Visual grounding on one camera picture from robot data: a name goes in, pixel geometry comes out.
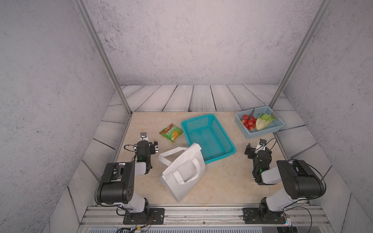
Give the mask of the white insulated delivery bag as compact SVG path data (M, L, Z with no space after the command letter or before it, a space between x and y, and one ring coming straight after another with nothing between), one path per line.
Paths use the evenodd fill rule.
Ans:
M159 181L177 202L181 202L206 172L202 148L197 143L161 153L158 160L167 166Z

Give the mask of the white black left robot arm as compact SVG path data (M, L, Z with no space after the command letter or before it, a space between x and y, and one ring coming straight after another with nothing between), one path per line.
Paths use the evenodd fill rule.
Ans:
M113 206L125 211L124 223L150 224L149 202L135 193L135 177L152 169L151 156L158 153L158 142L146 140L134 145L135 156L130 162L108 163L100 178L95 202L99 206Z

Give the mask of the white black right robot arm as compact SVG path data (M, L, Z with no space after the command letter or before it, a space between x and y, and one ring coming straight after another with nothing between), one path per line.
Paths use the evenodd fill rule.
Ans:
M283 185L275 194L264 197L257 208L242 209L246 224L287 224L286 208L298 201L318 199L326 192L322 175L303 160L278 160L276 167L270 168L272 151L264 139L256 148L248 144L244 154L253 161L252 175L258 185Z

